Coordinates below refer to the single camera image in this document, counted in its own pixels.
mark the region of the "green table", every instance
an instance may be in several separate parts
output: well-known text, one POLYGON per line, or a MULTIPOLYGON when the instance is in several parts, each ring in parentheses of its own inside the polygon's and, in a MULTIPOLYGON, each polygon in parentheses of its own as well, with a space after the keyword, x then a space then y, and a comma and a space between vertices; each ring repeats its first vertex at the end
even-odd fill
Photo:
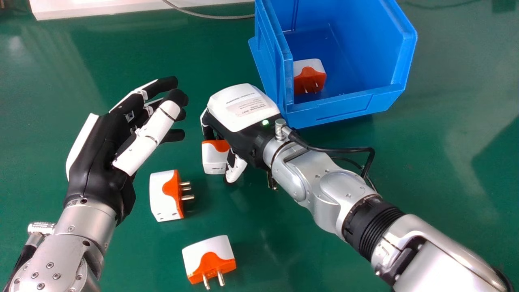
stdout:
MULTIPOLYGON (((302 135, 318 145, 375 147, 371 176, 388 201, 503 269, 519 287, 516 2, 417 3, 427 2, 402 3, 419 41, 408 88, 394 106, 302 135)), ((129 90, 174 74, 190 96, 187 119, 178 123, 187 137, 161 146, 139 170, 136 206, 115 232, 103 290, 204 291, 188 282, 181 249, 227 234, 238 265, 225 275, 228 292, 388 291, 369 263, 320 230, 307 210, 267 189, 261 171, 249 169, 231 187, 203 173, 199 115, 208 97, 237 83, 261 85, 247 45, 253 33, 253 20, 171 10, 47 22, 1 15, 2 282, 27 224, 58 219, 65 160, 88 113, 104 113, 129 90), (174 168, 193 183, 197 202, 186 219, 158 224, 148 178, 174 168)))

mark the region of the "robotic arm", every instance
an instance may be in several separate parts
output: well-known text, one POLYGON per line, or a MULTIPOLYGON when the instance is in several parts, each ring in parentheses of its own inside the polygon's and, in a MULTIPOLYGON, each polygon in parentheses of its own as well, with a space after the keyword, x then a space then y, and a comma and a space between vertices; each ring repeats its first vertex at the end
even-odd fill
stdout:
MULTIPOLYGON (((205 140, 225 139, 230 145, 227 183, 247 164, 266 170, 271 188, 279 184, 320 228, 367 259, 394 291, 513 291, 478 255, 384 201, 366 183, 367 171, 358 175, 337 166, 328 153, 338 150, 308 145, 256 87, 241 84, 217 92, 200 119, 205 140)), ((350 149, 358 151, 374 156, 371 148, 350 149)))
POLYGON ((66 162, 69 188, 56 224, 35 222, 4 292, 100 291, 98 280, 115 227, 133 208, 133 177, 162 142, 181 141, 170 129, 185 118, 187 96, 176 77, 145 84, 109 113, 90 114, 66 162), (168 91, 166 97, 146 103, 168 91))

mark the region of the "black ribbed joint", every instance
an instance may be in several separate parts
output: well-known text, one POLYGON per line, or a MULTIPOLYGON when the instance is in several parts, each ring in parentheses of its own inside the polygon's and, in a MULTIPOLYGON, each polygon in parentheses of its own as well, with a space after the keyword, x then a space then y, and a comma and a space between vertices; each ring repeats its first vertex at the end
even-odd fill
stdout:
POLYGON ((375 247, 386 230, 402 213, 381 198, 371 198, 359 205, 343 223, 343 236, 361 256, 371 261, 375 247))

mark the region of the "plug inside blue bin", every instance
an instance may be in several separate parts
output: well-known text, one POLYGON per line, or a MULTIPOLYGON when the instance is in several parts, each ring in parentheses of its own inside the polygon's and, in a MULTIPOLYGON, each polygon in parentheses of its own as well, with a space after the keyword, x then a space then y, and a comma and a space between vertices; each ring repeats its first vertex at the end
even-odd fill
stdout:
POLYGON ((417 34, 394 0, 256 0, 255 12, 251 52, 292 127, 385 111, 405 89, 417 34), (313 58, 324 88, 294 95, 293 61, 313 58))

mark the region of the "gray cable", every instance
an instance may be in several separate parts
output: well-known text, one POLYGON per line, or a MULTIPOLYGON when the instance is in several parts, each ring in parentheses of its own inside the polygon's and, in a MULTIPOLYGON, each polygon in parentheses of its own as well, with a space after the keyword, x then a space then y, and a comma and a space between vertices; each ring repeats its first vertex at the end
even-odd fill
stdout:
POLYGON ((168 0, 162 0, 162 2, 168 4, 171 8, 176 9, 180 12, 183 12, 185 14, 189 14, 196 17, 202 17, 202 18, 209 18, 209 19, 247 19, 247 18, 254 18, 254 14, 248 14, 248 15, 239 15, 239 16, 217 16, 217 15, 207 15, 207 14, 200 14, 193 11, 185 10, 180 8, 179 6, 169 2, 168 0))

